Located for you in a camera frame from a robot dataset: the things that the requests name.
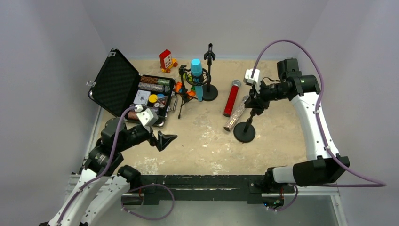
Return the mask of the silver glitter microphone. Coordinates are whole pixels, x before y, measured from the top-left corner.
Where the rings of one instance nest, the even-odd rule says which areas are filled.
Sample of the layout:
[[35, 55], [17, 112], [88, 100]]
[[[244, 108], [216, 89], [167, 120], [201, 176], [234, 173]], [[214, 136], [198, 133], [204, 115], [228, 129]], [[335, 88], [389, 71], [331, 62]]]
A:
[[243, 115], [245, 111], [245, 102], [249, 99], [249, 95], [245, 95], [239, 104], [239, 106], [234, 110], [234, 112], [229, 117], [228, 121], [225, 123], [223, 129], [225, 131], [231, 132], [236, 124], [238, 123], [239, 119]]

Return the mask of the black round-base mic stand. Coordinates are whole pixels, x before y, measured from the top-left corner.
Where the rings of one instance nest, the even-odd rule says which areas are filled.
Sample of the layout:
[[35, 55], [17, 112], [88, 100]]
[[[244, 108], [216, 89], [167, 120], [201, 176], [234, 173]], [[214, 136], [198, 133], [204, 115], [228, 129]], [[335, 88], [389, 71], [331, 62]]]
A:
[[240, 122], [234, 127], [233, 134], [238, 141], [242, 143], [249, 143], [254, 140], [256, 131], [254, 126], [252, 125], [253, 118], [256, 115], [261, 114], [262, 112], [262, 110], [253, 108], [246, 122]]

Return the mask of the blue toy microphone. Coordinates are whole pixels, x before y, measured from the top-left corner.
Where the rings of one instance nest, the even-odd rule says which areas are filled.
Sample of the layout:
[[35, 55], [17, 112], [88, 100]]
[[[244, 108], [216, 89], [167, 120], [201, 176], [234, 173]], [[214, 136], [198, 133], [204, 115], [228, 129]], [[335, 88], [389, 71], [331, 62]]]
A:
[[[192, 74], [193, 81], [195, 83], [202, 83], [201, 79], [203, 78], [202, 77], [203, 70], [202, 70], [201, 61], [199, 59], [193, 59], [191, 61], [191, 74]], [[196, 92], [197, 99], [199, 101], [202, 101], [203, 100], [202, 84], [195, 86], [195, 92]]]

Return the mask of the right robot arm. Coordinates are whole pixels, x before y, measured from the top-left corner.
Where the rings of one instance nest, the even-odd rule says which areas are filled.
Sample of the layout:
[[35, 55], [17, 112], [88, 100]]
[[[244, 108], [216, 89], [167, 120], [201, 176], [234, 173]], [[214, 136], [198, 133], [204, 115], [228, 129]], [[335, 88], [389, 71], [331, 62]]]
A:
[[348, 157], [341, 156], [327, 129], [318, 103], [321, 90], [314, 75], [302, 75], [297, 59], [277, 63], [279, 80], [265, 84], [258, 69], [247, 69], [243, 81], [252, 87], [245, 107], [251, 116], [260, 115], [271, 101], [287, 99], [295, 108], [305, 140], [305, 162], [292, 166], [268, 168], [263, 181], [267, 188], [283, 184], [326, 186], [338, 180], [349, 167]]

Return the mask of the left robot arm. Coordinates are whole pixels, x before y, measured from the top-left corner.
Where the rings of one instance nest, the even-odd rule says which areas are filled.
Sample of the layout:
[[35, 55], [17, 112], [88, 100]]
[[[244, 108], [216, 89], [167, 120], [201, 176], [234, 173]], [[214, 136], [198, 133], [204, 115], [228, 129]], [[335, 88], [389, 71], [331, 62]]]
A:
[[129, 191], [146, 186], [141, 173], [131, 166], [120, 166], [122, 152], [149, 142], [164, 150], [177, 135], [158, 132], [141, 124], [127, 129], [120, 117], [107, 121], [94, 149], [89, 152], [80, 177], [61, 209], [43, 226], [94, 226], [116, 200]]

